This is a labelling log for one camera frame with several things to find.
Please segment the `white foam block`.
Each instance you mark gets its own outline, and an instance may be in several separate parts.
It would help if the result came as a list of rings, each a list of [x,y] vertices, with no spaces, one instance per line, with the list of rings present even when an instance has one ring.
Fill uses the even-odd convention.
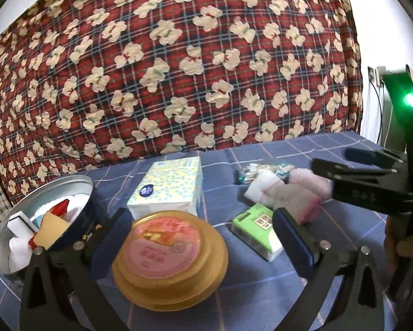
[[[32,223],[27,215],[20,211],[12,214],[7,222],[8,229],[20,238],[32,238],[39,229]]]

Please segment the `green pocket tissue pack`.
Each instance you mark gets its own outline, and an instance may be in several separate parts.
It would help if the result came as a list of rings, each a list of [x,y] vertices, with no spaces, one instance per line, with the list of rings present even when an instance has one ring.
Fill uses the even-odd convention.
[[[273,229],[272,216],[272,210],[255,204],[234,217],[230,227],[234,235],[268,262],[283,252],[283,245]]]

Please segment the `white cloth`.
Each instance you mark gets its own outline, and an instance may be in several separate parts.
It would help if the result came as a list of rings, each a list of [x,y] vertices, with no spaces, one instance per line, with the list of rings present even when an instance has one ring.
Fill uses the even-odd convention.
[[[261,173],[249,184],[244,197],[265,207],[272,209],[280,188],[285,185],[283,179],[275,176],[269,171]]]

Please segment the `yellow dotted tissue box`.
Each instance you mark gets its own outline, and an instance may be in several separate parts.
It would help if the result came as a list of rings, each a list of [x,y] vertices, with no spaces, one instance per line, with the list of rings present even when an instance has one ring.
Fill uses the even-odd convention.
[[[134,219],[162,211],[197,215],[202,194],[202,168],[198,156],[156,161],[142,178],[127,207]]]

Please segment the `cotton swab plastic bag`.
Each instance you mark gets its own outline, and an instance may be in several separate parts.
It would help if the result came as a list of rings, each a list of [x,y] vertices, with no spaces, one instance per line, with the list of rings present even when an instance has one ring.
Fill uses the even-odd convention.
[[[295,166],[286,162],[275,164],[267,163],[249,163],[238,171],[237,182],[240,185],[249,185],[257,176],[265,171],[269,171],[275,176],[285,179],[288,178],[290,172],[295,169]]]

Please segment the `yellow sponge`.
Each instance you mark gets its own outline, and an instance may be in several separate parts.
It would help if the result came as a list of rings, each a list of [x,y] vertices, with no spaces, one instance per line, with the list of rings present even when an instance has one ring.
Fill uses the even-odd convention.
[[[52,214],[52,212],[45,213],[39,231],[34,235],[35,247],[44,247],[47,250],[69,226],[70,223],[65,219]]]

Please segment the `pink fluffy puff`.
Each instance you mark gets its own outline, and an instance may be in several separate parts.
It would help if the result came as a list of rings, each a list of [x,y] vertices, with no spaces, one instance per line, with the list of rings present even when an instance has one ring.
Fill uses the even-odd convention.
[[[289,173],[289,183],[299,185],[314,193],[322,201],[331,198],[332,183],[329,179],[318,176],[305,168],[296,168]]]

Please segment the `blue checked bed sheet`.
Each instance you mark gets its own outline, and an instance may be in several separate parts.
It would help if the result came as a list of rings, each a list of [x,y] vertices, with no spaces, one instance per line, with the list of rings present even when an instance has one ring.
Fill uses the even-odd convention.
[[[250,162],[278,159],[308,168],[313,158],[343,163],[346,147],[378,150],[380,147],[354,132],[307,135],[292,140],[249,144],[224,150],[174,153],[150,159],[101,167],[83,172],[94,181],[101,204],[111,213],[126,206],[155,161],[200,156],[202,195],[198,216],[223,236],[229,252],[229,267],[218,290],[208,299],[182,312],[151,312],[135,306],[115,286],[112,275],[99,280],[99,287],[130,330],[273,330],[289,311],[306,284],[285,253],[267,262],[229,229],[231,220],[250,207],[244,198],[246,185],[238,185],[238,169]],[[382,283],[388,269],[384,240],[385,215],[328,200],[309,225],[318,239],[339,250],[368,246],[375,257]],[[0,273],[0,316],[11,330],[18,330],[21,289]]]

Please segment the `pink mesh cloth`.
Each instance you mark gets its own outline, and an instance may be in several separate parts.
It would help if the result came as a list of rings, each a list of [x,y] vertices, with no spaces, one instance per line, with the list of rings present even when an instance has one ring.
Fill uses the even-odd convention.
[[[311,222],[321,210],[320,198],[300,185],[281,185],[274,192],[274,210],[285,208],[299,225]]]

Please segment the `red plaid teddy bear blanket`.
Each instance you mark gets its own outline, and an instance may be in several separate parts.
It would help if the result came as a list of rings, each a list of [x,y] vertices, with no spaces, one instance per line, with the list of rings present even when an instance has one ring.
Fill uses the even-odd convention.
[[[350,0],[37,0],[0,33],[0,183],[358,131]]]

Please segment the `round metal tin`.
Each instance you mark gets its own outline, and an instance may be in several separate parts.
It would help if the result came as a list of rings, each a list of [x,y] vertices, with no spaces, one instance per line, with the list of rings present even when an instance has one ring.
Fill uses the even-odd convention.
[[[64,250],[107,218],[90,177],[50,181],[19,201],[1,223],[0,273],[22,283],[35,247]]]

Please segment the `gold pink tin lid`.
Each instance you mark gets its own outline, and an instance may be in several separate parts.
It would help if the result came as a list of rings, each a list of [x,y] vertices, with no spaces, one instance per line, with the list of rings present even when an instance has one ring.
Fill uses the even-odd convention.
[[[133,304],[176,312],[210,297],[228,264],[223,237],[209,223],[187,212],[163,211],[133,222],[112,273]]]

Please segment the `red fabric pouch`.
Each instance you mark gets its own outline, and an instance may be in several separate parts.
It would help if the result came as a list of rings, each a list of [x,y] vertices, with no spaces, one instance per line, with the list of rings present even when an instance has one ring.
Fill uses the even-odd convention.
[[[52,214],[57,215],[58,217],[61,217],[66,220],[67,209],[68,209],[69,203],[70,201],[68,199],[65,199],[59,202],[58,204],[52,206],[50,210],[48,210],[47,212],[52,212]],[[34,251],[37,248],[34,245],[33,239],[34,239],[34,236],[28,241],[28,245],[32,251]]]

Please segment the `wall power socket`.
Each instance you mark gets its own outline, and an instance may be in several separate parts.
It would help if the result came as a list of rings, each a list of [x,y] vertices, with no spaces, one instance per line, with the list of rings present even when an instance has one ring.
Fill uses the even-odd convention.
[[[368,79],[370,84],[377,85],[377,72],[376,68],[373,68],[371,66],[367,67],[368,69]]]

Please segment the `white charger plug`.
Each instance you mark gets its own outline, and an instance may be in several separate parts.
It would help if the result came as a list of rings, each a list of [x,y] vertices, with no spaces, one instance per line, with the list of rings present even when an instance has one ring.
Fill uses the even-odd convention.
[[[375,79],[379,87],[384,85],[383,76],[387,74],[387,69],[385,66],[377,66],[375,70]]]

